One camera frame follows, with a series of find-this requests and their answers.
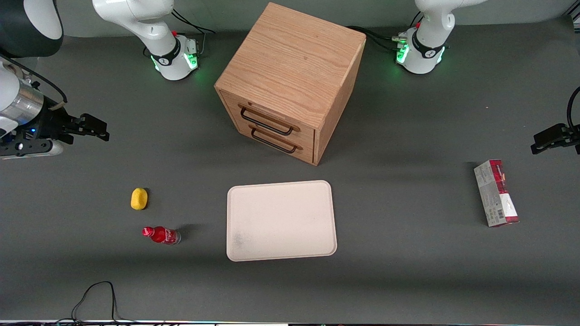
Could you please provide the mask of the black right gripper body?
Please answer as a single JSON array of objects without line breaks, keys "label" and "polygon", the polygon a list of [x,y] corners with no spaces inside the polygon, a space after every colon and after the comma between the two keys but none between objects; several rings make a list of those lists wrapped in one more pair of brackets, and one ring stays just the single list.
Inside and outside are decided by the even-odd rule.
[{"label": "black right gripper body", "polygon": [[23,139],[52,139],[68,145],[74,143],[74,135],[81,134],[83,116],[73,117],[65,109],[43,109],[27,124],[19,126],[18,136]]}]

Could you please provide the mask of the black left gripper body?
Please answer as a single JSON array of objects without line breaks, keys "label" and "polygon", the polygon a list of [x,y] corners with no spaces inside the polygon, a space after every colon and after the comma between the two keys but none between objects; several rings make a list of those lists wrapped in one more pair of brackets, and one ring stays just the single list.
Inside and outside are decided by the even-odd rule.
[{"label": "black left gripper body", "polygon": [[576,154],[580,155],[580,125],[566,126],[563,131],[567,132],[567,136],[564,138],[562,146],[573,146]]}]

